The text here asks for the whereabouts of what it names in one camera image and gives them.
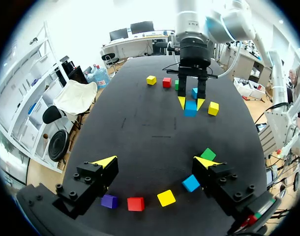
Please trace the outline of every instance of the red cube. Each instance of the red cube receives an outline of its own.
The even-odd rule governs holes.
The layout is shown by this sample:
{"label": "red cube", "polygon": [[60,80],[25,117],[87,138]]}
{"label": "red cube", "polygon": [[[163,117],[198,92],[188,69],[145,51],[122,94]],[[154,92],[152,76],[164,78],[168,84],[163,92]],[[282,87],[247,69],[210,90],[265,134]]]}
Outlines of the red cube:
{"label": "red cube", "polygon": [[129,211],[143,211],[145,209],[144,198],[127,198]]}
{"label": "red cube", "polygon": [[172,79],[171,78],[163,78],[163,87],[164,88],[170,88],[172,85]]}

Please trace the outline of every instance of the table surface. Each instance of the table surface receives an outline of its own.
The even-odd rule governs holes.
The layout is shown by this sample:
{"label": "table surface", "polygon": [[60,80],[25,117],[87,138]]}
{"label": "table surface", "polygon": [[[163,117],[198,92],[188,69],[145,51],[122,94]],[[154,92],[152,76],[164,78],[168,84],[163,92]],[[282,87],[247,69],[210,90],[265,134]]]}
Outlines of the table surface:
{"label": "table surface", "polygon": [[[172,56],[129,60],[111,80],[83,125],[68,161],[64,179],[83,161],[117,155],[119,174],[108,194],[119,197],[117,209],[97,198],[77,221],[112,235],[226,235],[234,219],[227,216],[201,188],[189,193],[181,182],[191,175],[192,159],[206,148],[216,162],[228,162],[259,196],[266,188],[262,147],[256,127],[241,96],[228,78],[209,79],[207,98],[196,117],[183,115],[177,92],[163,88],[162,68]],[[214,74],[222,69],[212,60]],[[157,83],[148,86],[146,77]],[[187,98],[197,79],[187,78]],[[210,101],[219,113],[208,115]],[[176,203],[161,207],[157,194],[171,189]],[[145,210],[127,210],[127,198],[144,197]]]}
{"label": "table surface", "polygon": [[149,35],[149,36],[145,36],[145,37],[137,37],[137,38],[124,38],[122,40],[117,40],[117,41],[111,41],[107,44],[105,44],[103,47],[101,47],[102,49],[106,49],[106,48],[110,48],[110,47],[114,47],[123,43],[131,43],[131,42],[137,42],[137,41],[143,41],[143,40],[150,40],[150,39],[166,39],[168,36],[166,35]]}

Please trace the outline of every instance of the shelving unit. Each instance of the shelving unit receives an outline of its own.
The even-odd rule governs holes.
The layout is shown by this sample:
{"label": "shelving unit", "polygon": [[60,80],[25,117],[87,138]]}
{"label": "shelving unit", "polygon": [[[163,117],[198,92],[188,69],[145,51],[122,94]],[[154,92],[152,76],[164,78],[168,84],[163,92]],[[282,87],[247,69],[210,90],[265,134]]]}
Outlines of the shelving unit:
{"label": "shelving unit", "polygon": [[[45,35],[43,38],[41,38],[41,33],[43,31],[45,32]],[[3,112],[3,116],[0,115],[0,131],[12,143],[13,146],[23,154],[40,163],[41,165],[61,173],[62,170],[57,168],[58,163],[51,161],[46,150],[44,151],[43,134],[46,132],[51,138],[59,129],[66,129],[68,132],[70,132],[73,125],[72,122],[66,118],[61,118],[51,124],[33,124],[32,122],[29,122],[29,124],[32,124],[33,133],[36,135],[36,137],[33,137],[33,143],[31,143],[33,145],[30,145],[32,148],[28,148],[26,145],[20,142],[22,137],[22,134],[19,135],[20,127],[23,126],[26,130],[27,126],[24,126],[25,121],[30,119],[28,110],[35,101],[39,101],[40,98],[42,98],[42,95],[45,92],[46,83],[50,85],[51,83],[57,82],[57,79],[51,80],[51,75],[55,74],[55,70],[58,68],[66,82],[69,80],[60,60],[56,57],[46,22],[44,22],[44,26],[41,28],[36,37],[38,38],[37,43],[27,46],[27,51],[24,54],[21,54],[4,74],[0,74],[0,98],[6,98],[7,100],[5,101],[5,104],[11,104],[11,109],[9,110],[2,110],[3,103],[0,104],[0,110]],[[24,83],[22,81],[25,80],[25,73],[30,73],[27,72],[29,70],[27,65],[30,65],[32,60],[35,60],[35,58],[38,59],[41,57],[40,50],[42,48],[44,48],[44,53],[46,55],[48,54],[46,52],[47,49],[50,49],[49,53],[53,55],[55,64],[52,64],[48,70],[47,68],[44,69],[46,72],[43,73],[40,78],[34,78],[38,79],[38,81],[33,86],[28,87],[29,90],[26,90],[25,94],[22,94],[19,86],[16,87],[15,82],[19,81],[20,83]],[[16,94],[22,98],[21,102],[17,100],[17,97],[14,97],[11,100],[12,90],[10,87],[12,90],[16,89]]]}

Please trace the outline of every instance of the purple cube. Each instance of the purple cube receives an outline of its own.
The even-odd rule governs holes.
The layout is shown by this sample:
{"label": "purple cube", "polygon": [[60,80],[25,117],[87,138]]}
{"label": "purple cube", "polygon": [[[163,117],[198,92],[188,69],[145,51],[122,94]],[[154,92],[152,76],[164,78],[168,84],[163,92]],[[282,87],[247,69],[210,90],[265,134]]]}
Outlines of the purple cube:
{"label": "purple cube", "polygon": [[101,205],[108,208],[117,208],[118,198],[112,195],[105,194],[101,199]]}

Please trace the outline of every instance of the blue cube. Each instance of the blue cube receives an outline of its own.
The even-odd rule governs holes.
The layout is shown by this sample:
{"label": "blue cube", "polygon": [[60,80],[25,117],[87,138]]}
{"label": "blue cube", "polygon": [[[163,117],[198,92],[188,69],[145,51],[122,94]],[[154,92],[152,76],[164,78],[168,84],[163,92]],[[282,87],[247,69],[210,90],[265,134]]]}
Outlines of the blue cube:
{"label": "blue cube", "polygon": [[197,99],[197,93],[198,93],[198,88],[193,88],[191,91],[191,95],[193,96],[193,99]]}
{"label": "blue cube", "polygon": [[187,101],[185,104],[185,116],[195,117],[197,113],[197,105],[195,101]]}
{"label": "blue cube", "polygon": [[101,199],[101,205],[108,208],[117,208],[118,198],[112,195],[105,194]]}
{"label": "blue cube", "polygon": [[185,179],[182,182],[182,184],[184,185],[184,187],[187,189],[188,192],[192,192],[200,186],[199,182],[197,181],[194,175],[191,175],[190,177]]}

